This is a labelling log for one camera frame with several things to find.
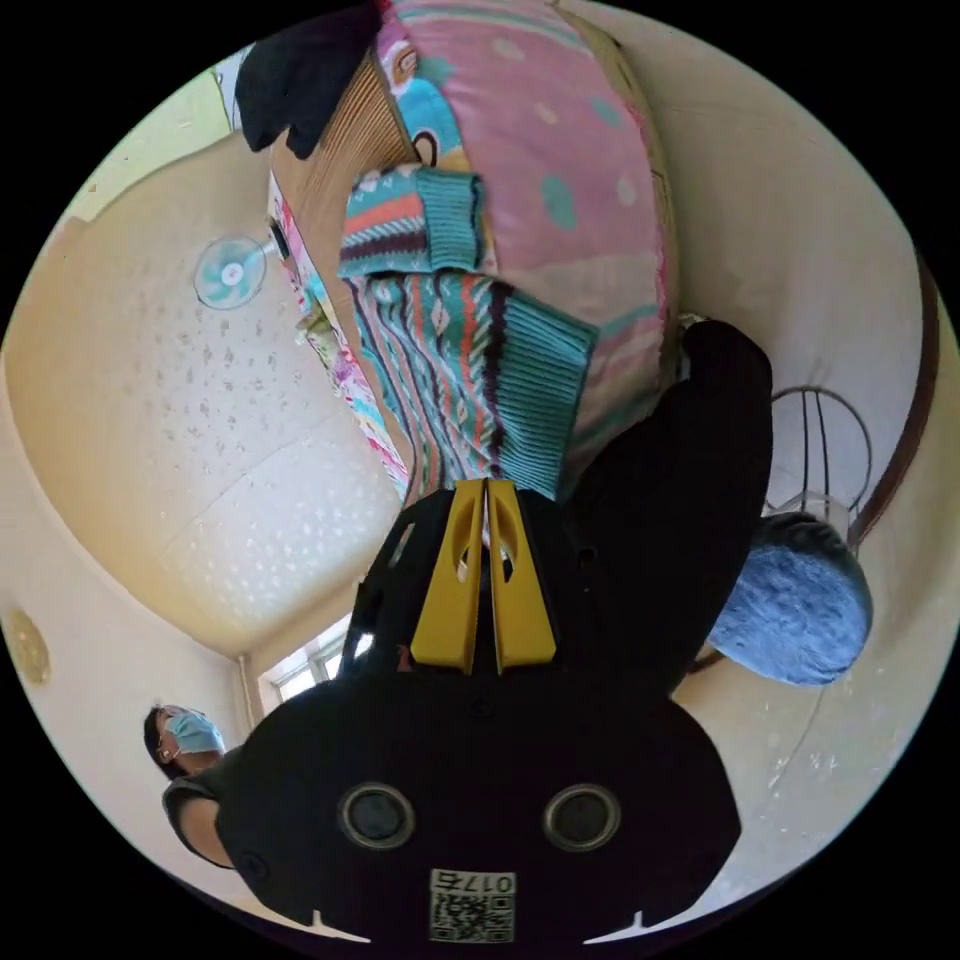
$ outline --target printed label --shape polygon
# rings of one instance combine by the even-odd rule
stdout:
[[[430,871],[430,939],[442,943],[511,943],[515,873]]]

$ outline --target teal knit fabric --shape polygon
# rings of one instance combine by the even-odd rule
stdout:
[[[368,174],[347,201],[338,274],[476,270],[482,205],[483,184],[473,173],[408,164]]]
[[[347,206],[339,274],[364,354],[411,440],[411,494],[503,477],[551,499],[596,328],[481,276],[473,174],[370,174]]]

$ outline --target stained ceiling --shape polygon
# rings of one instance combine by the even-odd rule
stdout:
[[[266,156],[239,137],[136,184],[49,250],[4,348],[24,448],[74,535],[227,654],[362,574],[399,509],[295,342],[279,263],[246,306],[197,300],[211,241],[267,239],[266,190]]]

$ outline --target blue cushion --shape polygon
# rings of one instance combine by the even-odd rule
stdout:
[[[767,518],[710,642],[750,670],[826,686],[860,656],[873,603],[856,557],[805,514]]]

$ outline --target black sleeve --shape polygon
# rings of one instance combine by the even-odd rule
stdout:
[[[237,747],[237,749],[225,754],[219,763],[209,769],[195,773],[189,777],[178,777],[163,793],[163,809],[167,814],[167,819],[170,821],[170,826],[173,827],[173,832],[180,838],[180,842],[191,853],[203,860],[207,860],[208,863],[213,863],[213,861],[208,860],[202,853],[194,850],[187,842],[187,838],[183,835],[183,831],[180,828],[180,811],[188,800],[195,800],[198,797],[206,800],[219,800],[223,775],[236,762],[239,753],[240,748]],[[214,863],[214,866],[223,867],[223,864]]]

